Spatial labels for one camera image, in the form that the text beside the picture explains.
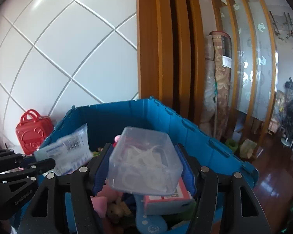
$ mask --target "clear plastic container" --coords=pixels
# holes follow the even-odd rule
[[[182,170],[168,134],[126,127],[110,156],[108,179],[116,190],[166,196],[174,193]]]

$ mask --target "pink plush toy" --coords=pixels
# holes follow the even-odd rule
[[[117,198],[123,195],[122,192],[113,190],[108,185],[108,180],[105,180],[105,184],[100,192],[95,197],[91,197],[91,202],[94,211],[96,211],[100,218],[105,218],[107,211],[107,203],[116,201]]]
[[[96,197],[101,197],[101,196],[105,196],[107,198],[108,202],[113,202],[113,201],[116,201],[116,199],[118,197],[122,197],[123,193],[112,189],[108,185],[108,180],[106,179],[102,190],[100,192],[98,192],[97,195],[96,195]]]

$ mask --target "glass panel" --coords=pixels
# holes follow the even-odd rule
[[[250,26],[247,20],[246,9],[242,0],[234,0],[233,5],[235,15],[238,22],[238,32],[240,38],[240,46],[238,48],[238,103],[237,109],[243,113],[247,113],[252,87],[252,70],[253,70],[253,56],[252,56],[252,39]]]
[[[228,6],[227,6],[227,1],[221,0],[221,4],[222,4],[222,7],[220,7],[220,16],[222,18],[223,31],[231,37],[231,46],[232,46],[232,51],[233,51],[235,49],[235,47],[234,47],[234,42],[232,41],[233,35],[232,35],[231,20],[230,20],[229,10],[228,10]],[[229,102],[228,102],[229,108],[231,106],[233,79],[234,79],[234,54],[233,54],[233,52],[232,52],[231,58],[232,58],[231,75],[230,75],[231,87],[229,90]]]
[[[269,37],[268,26],[264,15],[263,8],[259,0],[249,0],[255,32],[256,32],[256,52],[257,60],[255,76],[257,80],[256,98],[252,116],[264,121],[271,90],[272,81],[272,56],[271,42]]]

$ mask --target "blue storage bin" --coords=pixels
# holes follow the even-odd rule
[[[216,173],[232,175],[238,171],[250,187],[254,187],[258,181],[258,171],[253,165],[242,162],[227,146],[207,136],[195,124],[153,97],[77,108],[73,106],[41,148],[73,133],[85,123],[88,125],[91,151],[114,142],[114,137],[127,126],[158,130],[168,133],[174,145],[183,144],[190,156],[195,156],[201,165],[208,166]],[[219,194],[214,221],[220,220],[221,215],[222,195]]]

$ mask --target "blue gripper pad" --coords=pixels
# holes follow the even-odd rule
[[[106,154],[104,155],[103,159],[101,160],[99,168],[94,176],[94,184],[93,184],[93,188],[92,188],[93,196],[95,196],[103,188],[104,182],[105,182],[107,174],[108,174],[108,162],[110,159],[110,155],[113,152],[113,149],[114,149],[114,147],[112,145],[110,145]]]
[[[183,153],[181,152],[180,148],[178,145],[175,146],[175,150],[180,158],[180,161],[183,165],[183,171],[181,174],[183,183],[185,184],[185,187],[187,191],[191,193],[192,196],[194,196],[197,192],[197,188],[195,186],[195,177],[194,174],[186,161],[186,159],[183,157]]]
[[[167,231],[167,223],[160,215],[144,215],[143,195],[134,194],[137,204],[136,227],[141,234],[161,234]]]

